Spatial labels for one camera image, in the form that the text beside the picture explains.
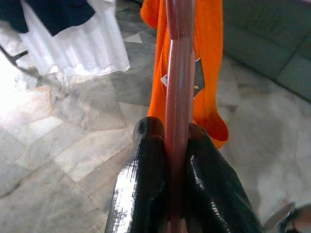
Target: navy blue cloth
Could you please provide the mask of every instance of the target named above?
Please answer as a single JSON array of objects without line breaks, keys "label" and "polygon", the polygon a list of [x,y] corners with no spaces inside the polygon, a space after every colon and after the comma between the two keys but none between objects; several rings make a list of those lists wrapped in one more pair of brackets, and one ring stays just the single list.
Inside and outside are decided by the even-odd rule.
[{"label": "navy blue cloth", "polygon": [[[25,0],[52,35],[87,22],[94,9],[86,0]],[[20,0],[0,0],[0,19],[20,33],[28,32]]]}]

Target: gray marble tile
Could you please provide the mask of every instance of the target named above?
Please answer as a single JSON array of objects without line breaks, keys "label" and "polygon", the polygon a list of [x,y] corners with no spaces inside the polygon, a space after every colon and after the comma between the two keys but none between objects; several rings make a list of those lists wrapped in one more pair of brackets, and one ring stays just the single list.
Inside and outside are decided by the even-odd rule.
[{"label": "gray marble tile", "polygon": [[0,127],[0,164],[11,164],[25,154],[27,147]]},{"label": "gray marble tile", "polygon": [[151,99],[155,46],[125,42],[131,68],[110,75],[118,101],[148,106]]},{"label": "gray marble tile", "polygon": [[139,9],[139,5],[129,0],[116,0],[116,11]]},{"label": "gray marble tile", "polygon": [[229,121],[229,148],[238,164],[295,157],[299,114],[281,93],[242,100]]},{"label": "gray marble tile", "polygon": [[132,145],[104,162],[80,181],[80,186],[100,210],[108,213],[115,180],[130,156]]},{"label": "gray marble tile", "polygon": [[142,43],[155,44],[156,43],[156,29],[148,29],[139,33]]},{"label": "gray marble tile", "polygon": [[235,60],[234,58],[230,57],[227,54],[223,54],[223,58],[222,58],[222,64],[239,64],[239,62],[237,60]]},{"label": "gray marble tile", "polygon": [[119,103],[122,113],[126,119],[126,125],[129,133],[132,135],[136,123],[146,117],[148,114],[148,107],[141,105],[134,105],[128,103]]},{"label": "gray marble tile", "polygon": [[15,164],[35,170],[51,161],[86,135],[79,127],[63,123],[28,147]]},{"label": "gray marble tile", "polygon": [[54,163],[0,199],[2,233],[102,232],[106,215]]},{"label": "gray marble tile", "polygon": [[7,22],[0,20],[0,44],[11,56],[24,52],[23,45],[18,33],[14,31]]},{"label": "gray marble tile", "polygon": [[231,64],[222,64],[217,86],[217,103],[219,105],[237,106],[240,92]]},{"label": "gray marble tile", "polygon": [[127,128],[92,132],[64,150],[55,162],[78,182],[131,142]]},{"label": "gray marble tile", "polygon": [[301,202],[308,185],[295,159],[233,167],[262,223],[285,203]]},{"label": "gray marble tile", "polygon": [[0,199],[20,185],[20,181],[29,175],[31,170],[14,164],[0,165]]},{"label": "gray marble tile", "polygon": [[244,65],[232,65],[242,98],[269,94],[283,88],[273,83],[267,77],[258,74]]},{"label": "gray marble tile", "polygon": [[89,131],[126,127],[109,76],[74,83],[67,97],[57,99],[54,114]]},{"label": "gray marble tile", "polygon": [[123,38],[149,29],[149,26],[140,17],[140,8],[117,11],[116,19]]}]

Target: hanging clothes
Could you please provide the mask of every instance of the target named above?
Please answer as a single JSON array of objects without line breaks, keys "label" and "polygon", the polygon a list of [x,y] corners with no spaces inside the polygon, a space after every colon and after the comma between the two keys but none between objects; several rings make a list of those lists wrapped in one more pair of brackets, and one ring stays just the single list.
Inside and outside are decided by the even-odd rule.
[{"label": "hanging clothes", "polygon": [[[170,35],[166,0],[145,0],[141,17],[157,28],[155,68],[149,116],[165,123],[166,87],[161,78],[168,72]],[[197,0],[194,30],[196,59],[201,58],[205,88],[193,101],[193,120],[203,126],[216,147],[228,141],[228,128],[217,112],[217,79],[223,54],[223,13],[221,0]]]},{"label": "hanging clothes", "polygon": [[[114,2],[89,0],[94,16],[53,36],[29,1],[21,1],[29,31],[20,37],[41,75],[59,71],[69,76],[105,75],[129,69]],[[83,5],[83,1],[74,2],[77,8]]]},{"label": "hanging clothes", "polygon": [[[95,11],[86,0],[25,0],[51,35],[87,22]],[[20,0],[1,0],[0,19],[20,33],[28,32]]]}]

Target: pink tube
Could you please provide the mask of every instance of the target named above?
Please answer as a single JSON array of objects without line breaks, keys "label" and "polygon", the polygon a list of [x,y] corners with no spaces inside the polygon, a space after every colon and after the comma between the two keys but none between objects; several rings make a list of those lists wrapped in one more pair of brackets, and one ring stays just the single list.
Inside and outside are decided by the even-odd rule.
[{"label": "pink tube", "polygon": [[170,233],[181,233],[183,229],[182,183],[188,123],[192,121],[194,83],[194,53],[192,53],[194,14],[194,0],[167,0],[171,47],[166,99],[165,148],[169,162]]}]

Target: white marble tile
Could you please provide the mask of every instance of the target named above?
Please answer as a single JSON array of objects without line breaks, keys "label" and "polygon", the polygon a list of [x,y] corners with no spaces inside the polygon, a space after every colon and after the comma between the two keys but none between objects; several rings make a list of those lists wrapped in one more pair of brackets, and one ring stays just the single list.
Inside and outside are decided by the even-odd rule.
[{"label": "white marble tile", "polygon": [[0,164],[11,164],[25,154],[27,147],[0,127]]},{"label": "white marble tile", "polygon": [[8,196],[31,170],[13,164],[0,165],[0,199]]},{"label": "white marble tile", "polygon": [[85,75],[85,76],[76,75],[76,76],[71,76],[69,79],[70,79],[71,83],[78,84],[78,83],[84,83],[84,82],[87,82],[90,80],[94,80],[97,78],[100,78],[100,77],[98,77],[98,76],[94,77],[92,75]]},{"label": "white marble tile", "polygon": [[1,101],[3,98],[5,99],[5,97],[8,98],[8,95],[12,95],[12,91],[15,90],[16,85],[15,77],[21,72],[7,60],[2,52],[0,52],[0,69],[3,74],[3,78],[0,79]]},{"label": "white marble tile", "polygon": [[299,194],[299,198],[296,200],[296,205],[303,206],[303,205],[306,205],[307,203],[311,203],[310,193],[311,193],[311,187],[308,186],[306,187],[305,190],[303,190]]},{"label": "white marble tile", "polygon": [[131,150],[132,145],[127,146],[80,181],[82,189],[104,213],[109,211],[117,175]]},{"label": "white marble tile", "polygon": [[89,133],[55,158],[76,182],[132,142],[127,129]]},{"label": "white marble tile", "polygon": [[136,123],[143,117],[147,116],[149,108],[146,106],[122,102],[119,102],[119,104],[121,107],[121,111],[126,119],[126,125],[129,133],[132,135]]},{"label": "white marble tile", "polygon": [[230,164],[234,165],[235,161],[234,158],[232,157],[228,144],[224,144],[220,149],[219,152],[222,154],[222,156],[225,158],[225,160]]},{"label": "white marble tile", "polygon": [[62,123],[44,137],[29,145],[27,152],[24,152],[14,163],[35,170],[52,160],[63,150],[71,147],[85,134],[85,131],[79,127]]},{"label": "white marble tile", "polygon": [[231,156],[238,164],[295,157],[299,114],[281,93],[242,100],[229,121]]},{"label": "white marble tile", "polygon": [[132,42],[132,43],[142,43],[142,40],[140,38],[139,33],[131,35],[125,39],[123,39],[124,42]]},{"label": "white marble tile", "polygon": [[55,163],[23,179],[0,199],[0,209],[1,233],[92,233],[106,220]]},{"label": "white marble tile", "polygon": [[62,122],[61,119],[50,116],[30,124],[10,126],[7,128],[7,131],[24,145],[30,146],[39,138],[55,129]]},{"label": "white marble tile", "polygon": [[33,91],[14,91],[0,95],[0,124],[4,128],[30,124],[36,120],[49,117],[50,89],[48,86],[35,88]]},{"label": "white marble tile", "polygon": [[308,128],[299,129],[297,139],[297,157],[311,158],[311,124]]},{"label": "white marble tile", "polygon": [[303,173],[305,180],[309,183],[311,187],[311,156],[305,158],[297,158],[296,159],[299,169]]},{"label": "white marble tile", "polygon": [[232,108],[226,105],[218,106],[217,112],[226,123],[229,122],[230,118],[233,116],[234,113]]},{"label": "white marble tile", "polygon": [[301,112],[301,115],[311,119],[311,102],[301,99],[298,96],[295,96],[295,100]]},{"label": "white marble tile", "polygon": [[16,90],[17,91],[29,91],[34,90],[37,86],[41,86],[39,84],[38,74],[35,69],[31,69],[29,74],[20,72],[16,77]]},{"label": "white marble tile", "polygon": [[218,77],[217,103],[237,106],[240,92],[231,64],[222,64]]},{"label": "white marble tile", "polygon": [[295,159],[233,167],[261,223],[285,203],[300,201],[307,185]]}]

